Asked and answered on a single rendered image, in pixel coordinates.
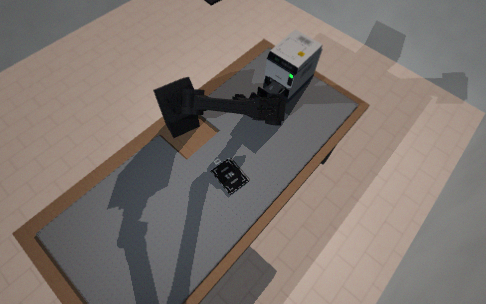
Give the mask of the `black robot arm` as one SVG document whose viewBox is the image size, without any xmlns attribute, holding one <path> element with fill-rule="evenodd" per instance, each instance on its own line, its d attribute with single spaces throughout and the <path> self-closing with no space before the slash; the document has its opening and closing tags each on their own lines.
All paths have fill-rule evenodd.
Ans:
<svg viewBox="0 0 486 304">
<path fill-rule="evenodd" d="M 254 99 L 251 100 L 245 98 L 244 94 L 235 94 L 235 97 L 232 97 L 232 100 L 210 98 L 204 95 L 205 90 L 189 89 L 188 86 L 184 86 L 182 88 L 165 97 L 164 99 L 172 113 L 175 115 L 181 111 L 183 114 L 203 115 L 204 111 L 212 110 L 247 115 L 253 118 L 253 120 L 265 121 L 265 124 L 269 125 L 281 126 L 281 121 L 284 121 L 286 105 L 286 99 L 284 99 L 284 94 L 267 93 L 267 98 L 254 97 Z M 180 90 L 182 92 L 180 92 Z M 173 103 L 171 102 L 172 98 Z M 167 101 L 167 99 L 169 102 Z"/>
</svg>

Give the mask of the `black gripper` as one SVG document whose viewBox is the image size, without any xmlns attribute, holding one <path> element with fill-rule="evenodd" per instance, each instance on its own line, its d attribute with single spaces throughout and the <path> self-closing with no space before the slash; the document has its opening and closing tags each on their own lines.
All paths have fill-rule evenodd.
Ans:
<svg viewBox="0 0 486 304">
<path fill-rule="evenodd" d="M 252 92 L 251 95 L 250 95 L 250 97 L 249 97 L 249 99 L 251 100 L 254 97 L 260 97 L 260 96 L 258 96 L 256 93 Z"/>
</svg>

